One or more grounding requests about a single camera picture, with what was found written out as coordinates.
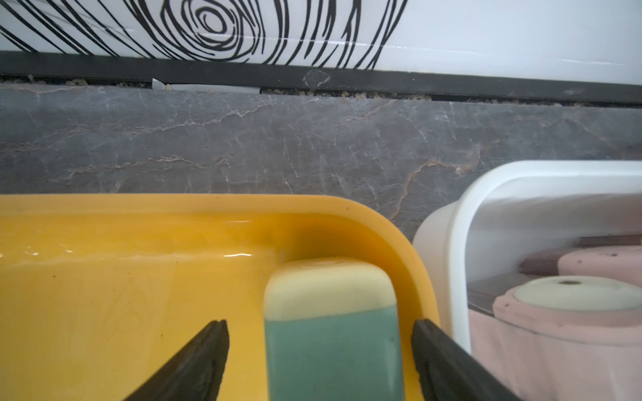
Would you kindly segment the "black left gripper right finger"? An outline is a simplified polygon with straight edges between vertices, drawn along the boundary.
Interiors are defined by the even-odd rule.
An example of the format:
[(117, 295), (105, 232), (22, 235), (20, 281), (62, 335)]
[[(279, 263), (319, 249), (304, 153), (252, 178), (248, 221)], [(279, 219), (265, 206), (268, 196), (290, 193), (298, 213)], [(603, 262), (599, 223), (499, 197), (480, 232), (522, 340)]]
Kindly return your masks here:
[(411, 347), (425, 400), (519, 401), (430, 320), (414, 322)]

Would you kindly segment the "yellow plastic storage tray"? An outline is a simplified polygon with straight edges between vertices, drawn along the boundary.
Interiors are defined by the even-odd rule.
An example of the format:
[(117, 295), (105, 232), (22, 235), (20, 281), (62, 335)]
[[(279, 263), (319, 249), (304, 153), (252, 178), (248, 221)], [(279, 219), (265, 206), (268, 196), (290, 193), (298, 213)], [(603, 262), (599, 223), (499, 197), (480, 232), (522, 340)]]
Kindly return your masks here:
[(398, 302), (406, 398), (421, 399), (414, 322), (440, 315), (407, 238), (325, 195), (5, 195), (1, 397), (122, 400), (206, 324), (225, 320), (222, 400), (265, 400), (262, 302), (280, 265), (352, 257)]

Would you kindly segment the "white plastic storage tray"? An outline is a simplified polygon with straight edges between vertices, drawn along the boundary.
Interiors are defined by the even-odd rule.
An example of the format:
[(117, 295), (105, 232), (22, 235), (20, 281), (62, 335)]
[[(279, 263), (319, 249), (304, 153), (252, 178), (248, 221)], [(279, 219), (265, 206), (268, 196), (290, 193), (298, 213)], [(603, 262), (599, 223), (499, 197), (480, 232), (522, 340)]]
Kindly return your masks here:
[(467, 284), (513, 272), (531, 253), (580, 237), (641, 231), (638, 161), (517, 161), (432, 212), (412, 242), (432, 281), (442, 329), (471, 351)]

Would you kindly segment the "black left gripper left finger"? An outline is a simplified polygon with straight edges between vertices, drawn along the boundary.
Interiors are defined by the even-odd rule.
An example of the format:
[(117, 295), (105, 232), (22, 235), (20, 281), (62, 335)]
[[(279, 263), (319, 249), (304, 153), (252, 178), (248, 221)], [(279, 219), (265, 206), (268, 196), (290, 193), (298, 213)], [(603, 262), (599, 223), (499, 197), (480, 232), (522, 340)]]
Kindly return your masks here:
[(209, 322), (127, 399), (217, 399), (229, 347), (227, 322)]

